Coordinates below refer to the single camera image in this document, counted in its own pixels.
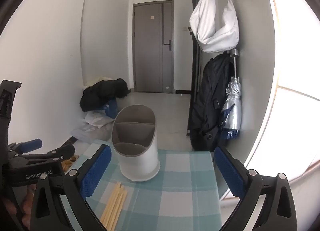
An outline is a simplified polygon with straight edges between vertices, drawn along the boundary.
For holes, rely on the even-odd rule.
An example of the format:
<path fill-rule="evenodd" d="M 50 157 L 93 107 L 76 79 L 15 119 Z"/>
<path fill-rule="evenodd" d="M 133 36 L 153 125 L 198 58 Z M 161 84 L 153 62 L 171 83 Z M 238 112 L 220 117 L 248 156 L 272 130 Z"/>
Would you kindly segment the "person's left hand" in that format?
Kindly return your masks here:
<path fill-rule="evenodd" d="M 22 223 L 23 225 L 30 230 L 30 218 L 31 218 L 31 209 L 33 204 L 34 193 L 36 189 L 36 184 L 31 184 L 27 186 L 27 193 L 22 202 Z M 7 198 L 2 198 L 2 202 L 10 215 L 17 214 L 17 208 L 13 202 L 8 200 Z"/>

